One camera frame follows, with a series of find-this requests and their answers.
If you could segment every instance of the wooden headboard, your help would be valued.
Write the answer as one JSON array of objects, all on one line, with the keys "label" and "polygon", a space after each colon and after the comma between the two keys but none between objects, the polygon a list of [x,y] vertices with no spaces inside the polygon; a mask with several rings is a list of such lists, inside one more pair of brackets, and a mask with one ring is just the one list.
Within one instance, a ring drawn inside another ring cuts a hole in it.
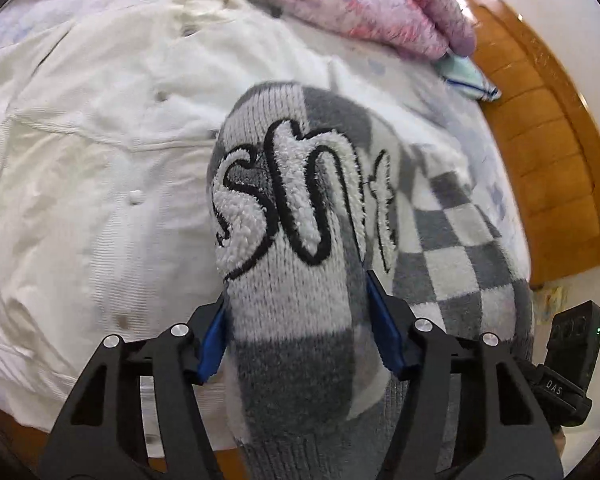
[{"label": "wooden headboard", "polygon": [[600,132],[586,101],[503,1],[458,1],[475,23],[473,59],[502,90],[482,111],[518,202],[531,285],[600,265]]}]

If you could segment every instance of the silver screw head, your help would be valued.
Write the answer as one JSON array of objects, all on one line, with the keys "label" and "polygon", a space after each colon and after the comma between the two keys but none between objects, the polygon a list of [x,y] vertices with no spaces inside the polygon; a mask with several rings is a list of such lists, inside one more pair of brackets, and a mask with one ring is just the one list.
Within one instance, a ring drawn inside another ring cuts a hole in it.
[{"label": "silver screw head", "polygon": [[171,335],[176,337],[182,337],[187,335],[187,333],[189,333],[189,327],[185,324],[180,323],[171,327]]},{"label": "silver screw head", "polygon": [[482,341],[484,342],[485,345],[488,345],[488,346],[498,346],[500,339],[495,334],[492,334],[491,332],[487,332],[486,334],[483,334]]},{"label": "silver screw head", "polygon": [[115,334],[106,336],[106,338],[104,338],[104,341],[102,342],[102,344],[107,348],[115,348],[116,346],[118,346],[119,343],[120,338]]},{"label": "silver screw head", "polygon": [[416,319],[415,327],[420,332],[431,332],[433,330],[433,323],[428,319],[420,318]]}]

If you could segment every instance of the bed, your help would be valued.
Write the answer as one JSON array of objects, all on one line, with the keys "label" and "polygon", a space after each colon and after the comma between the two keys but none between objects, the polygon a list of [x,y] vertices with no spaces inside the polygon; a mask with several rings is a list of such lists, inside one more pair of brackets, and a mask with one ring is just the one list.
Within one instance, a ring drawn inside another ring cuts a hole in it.
[{"label": "bed", "polygon": [[[11,0],[0,12],[0,48],[136,1]],[[481,110],[430,67],[404,62],[376,44],[282,19],[309,48],[340,58],[402,106],[451,133],[446,141],[464,153],[479,184],[474,200],[533,286],[600,265],[600,133],[583,99],[547,47],[501,1],[458,2],[477,29],[474,61],[503,93]],[[221,392],[213,394],[202,406],[205,423],[218,416],[220,397]],[[0,408],[8,409],[1,398]],[[212,443],[225,449],[230,436]],[[149,448],[160,456],[159,443]]]}]

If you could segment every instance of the pile of clothes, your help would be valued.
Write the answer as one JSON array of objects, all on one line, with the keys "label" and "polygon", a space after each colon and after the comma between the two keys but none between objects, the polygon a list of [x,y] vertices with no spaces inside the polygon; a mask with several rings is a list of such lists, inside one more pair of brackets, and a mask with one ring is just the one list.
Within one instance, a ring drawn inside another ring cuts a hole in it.
[{"label": "pile of clothes", "polygon": [[350,38],[394,46],[401,56],[439,59],[475,50],[475,34],[455,0],[278,0],[298,18]]}]

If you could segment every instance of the white button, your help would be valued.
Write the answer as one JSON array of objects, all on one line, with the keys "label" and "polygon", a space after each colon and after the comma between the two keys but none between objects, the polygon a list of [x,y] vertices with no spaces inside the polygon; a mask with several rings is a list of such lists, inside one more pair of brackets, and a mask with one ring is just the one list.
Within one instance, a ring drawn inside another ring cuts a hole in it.
[{"label": "white button", "polygon": [[131,205],[138,205],[144,202],[144,193],[139,189],[129,191],[129,203]]}]

